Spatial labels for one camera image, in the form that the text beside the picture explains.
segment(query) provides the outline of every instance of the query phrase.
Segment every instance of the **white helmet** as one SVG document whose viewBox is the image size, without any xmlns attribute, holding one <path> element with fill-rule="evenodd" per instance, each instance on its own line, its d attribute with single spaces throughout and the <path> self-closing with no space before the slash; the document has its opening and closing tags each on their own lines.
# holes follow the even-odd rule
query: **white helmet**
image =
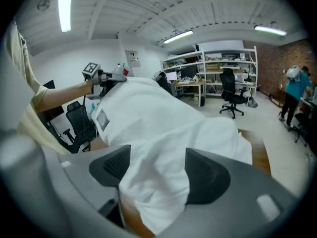
<svg viewBox="0 0 317 238">
<path fill-rule="evenodd" d="M 288 77 L 289 80 L 299 81 L 300 80 L 300 77 L 299 77 L 300 72 L 301 72 L 301 68 L 297 65 L 293 65 L 286 72 L 286 76 Z"/>
</svg>

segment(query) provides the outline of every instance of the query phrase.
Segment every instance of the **white sheet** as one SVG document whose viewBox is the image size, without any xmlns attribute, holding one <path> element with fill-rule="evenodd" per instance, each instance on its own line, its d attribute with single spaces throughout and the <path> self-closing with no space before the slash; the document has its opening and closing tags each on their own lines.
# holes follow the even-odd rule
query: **white sheet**
<svg viewBox="0 0 317 238">
<path fill-rule="evenodd" d="M 110 121 L 104 131 L 96 121 L 101 110 Z M 189 193 L 186 147 L 252 163 L 251 145 L 231 119 L 208 119 L 151 79 L 128 78 L 117 84 L 93 119 L 109 146 L 131 145 L 120 190 L 134 200 L 144 225 L 155 235 L 184 210 Z"/>
</svg>

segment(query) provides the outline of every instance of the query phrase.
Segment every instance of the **floor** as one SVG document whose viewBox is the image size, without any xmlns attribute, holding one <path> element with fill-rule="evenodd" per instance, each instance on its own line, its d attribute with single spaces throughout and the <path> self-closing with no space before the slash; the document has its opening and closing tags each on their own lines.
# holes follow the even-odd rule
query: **floor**
<svg viewBox="0 0 317 238">
<path fill-rule="evenodd" d="M 200 108 L 192 97 L 182 97 L 181 100 L 206 117 L 232 118 L 231 112 L 219 114 L 221 105 L 224 103 L 221 98 L 206 98 L 205 106 Z M 237 105 L 237 108 L 245 114 L 241 116 L 236 112 L 234 120 L 236 126 L 240 129 L 256 131 L 262 135 L 272 177 L 296 197 L 301 197 L 309 180 L 309 160 L 306 153 L 310 153 L 310 149 L 304 147 L 300 140 L 296 144 L 294 142 L 295 134 L 288 132 L 283 123 L 277 119 L 281 108 L 278 108 L 260 92 L 257 92 L 255 100 L 258 104 L 257 108 L 249 108 L 245 104 Z"/>
</svg>

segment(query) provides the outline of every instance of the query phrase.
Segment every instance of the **white ceiling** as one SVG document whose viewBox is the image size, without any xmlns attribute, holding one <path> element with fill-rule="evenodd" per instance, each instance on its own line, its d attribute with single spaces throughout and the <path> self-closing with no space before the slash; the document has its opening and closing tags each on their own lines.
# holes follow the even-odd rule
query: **white ceiling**
<svg viewBox="0 0 317 238">
<path fill-rule="evenodd" d="M 32 55 L 68 42 L 117 38 L 120 31 L 151 41 L 163 40 L 189 29 L 194 31 L 168 45 L 168 51 L 221 39 L 240 39 L 282 45 L 306 36 L 300 19 L 285 0 L 72 0 L 72 30 L 60 30 L 57 0 L 38 11 L 41 0 L 32 0 L 16 17 L 19 31 Z M 254 25 L 286 30 L 287 37 L 259 33 Z"/>
</svg>

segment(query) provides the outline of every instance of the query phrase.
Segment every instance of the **wall sign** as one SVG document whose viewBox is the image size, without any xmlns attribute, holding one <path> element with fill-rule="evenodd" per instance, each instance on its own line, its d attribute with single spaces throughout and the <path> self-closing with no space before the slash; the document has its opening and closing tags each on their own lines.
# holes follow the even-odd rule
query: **wall sign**
<svg viewBox="0 0 317 238">
<path fill-rule="evenodd" d="M 141 67 L 137 51 L 126 50 L 125 55 L 127 56 L 129 67 Z"/>
</svg>

